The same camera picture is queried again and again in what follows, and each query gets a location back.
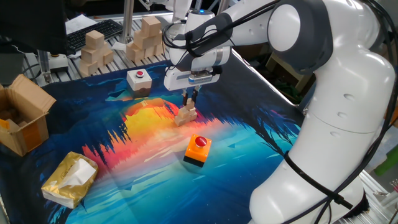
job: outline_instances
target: tissue pack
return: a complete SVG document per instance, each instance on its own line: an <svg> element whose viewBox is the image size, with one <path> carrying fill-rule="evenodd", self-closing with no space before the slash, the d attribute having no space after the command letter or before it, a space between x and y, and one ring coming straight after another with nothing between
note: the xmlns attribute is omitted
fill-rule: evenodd
<svg viewBox="0 0 398 224"><path fill-rule="evenodd" d="M96 162L69 152L44 183L43 197L68 208L76 208L93 184L97 172Z"/></svg>

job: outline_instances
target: keyboard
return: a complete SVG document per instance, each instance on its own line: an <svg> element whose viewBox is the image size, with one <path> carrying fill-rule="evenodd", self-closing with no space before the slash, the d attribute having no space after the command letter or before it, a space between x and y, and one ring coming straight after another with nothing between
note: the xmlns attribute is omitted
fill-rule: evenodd
<svg viewBox="0 0 398 224"><path fill-rule="evenodd" d="M76 51L82 49L86 45L86 33L97 30L105 35L105 40L110 39L123 31L123 26L108 19L84 29L78 30L67 35L67 52L68 55L75 54Z"/></svg>

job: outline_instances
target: box flap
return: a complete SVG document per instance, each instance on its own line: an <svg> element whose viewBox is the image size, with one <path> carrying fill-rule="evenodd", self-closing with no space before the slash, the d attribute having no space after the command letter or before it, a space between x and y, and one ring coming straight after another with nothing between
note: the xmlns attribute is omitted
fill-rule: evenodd
<svg viewBox="0 0 398 224"><path fill-rule="evenodd" d="M8 109L9 104L6 95L6 89L0 85L0 111Z"/></svg>
<svg viewBox="0 0 398 224"><path fill-rule="evenodd" d="M55 103L52 96L24 75L19 75L9 88L27 99L43 113L46 113Z"/></svg>

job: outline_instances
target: printed fabric mat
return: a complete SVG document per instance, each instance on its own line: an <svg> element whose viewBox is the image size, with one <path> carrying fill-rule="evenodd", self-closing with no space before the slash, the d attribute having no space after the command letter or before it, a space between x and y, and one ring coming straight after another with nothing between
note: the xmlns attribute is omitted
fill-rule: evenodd
<svg viewBox="0 0 398 224"><path fill-rule="evenodd" d="M182 91L164 87L165 62L141 68L153 79L147 98L131 98L127 70L44 87L57 100L50 139L24 157L0 146L0 194L12 224L250 221L251 192L294 144L302 114L231 57L219 82L200 90L198 118L177 127ZM203 168L183 161L193 133L213 141ZM74 210L40 189L70 151L99 165Z"/></svg>

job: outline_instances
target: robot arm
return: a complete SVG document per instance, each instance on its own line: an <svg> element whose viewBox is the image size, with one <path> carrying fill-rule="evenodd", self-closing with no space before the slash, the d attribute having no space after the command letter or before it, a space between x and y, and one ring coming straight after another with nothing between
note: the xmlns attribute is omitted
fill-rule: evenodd
<svg viewBox="0 0 398 224"><path fill-rule="evenodd" d="M191 12L185 35L169 44L175 68L167 70L165 86L177 90L214 83L221 73L216 66L228 61L229 46L269 41L275 54L296 72L317 77L290 160L325 188L341 189L378 134L394 85L392 65L368 50L380 25L360 0L280 0L270 6L272 12L226 29L269 3L242 0L216 17L206 11ZM190 47L210 35L211 41ZM361 181L356 178L339 193L351 205L358 205L363 198ZM314 205L326 202L325 197L282 161L253 191L251 223L318 223L321 207ZM330 207L332 222L349 212L335 202ZM321 213L319 219L327 223L329 215Z"/></svg>

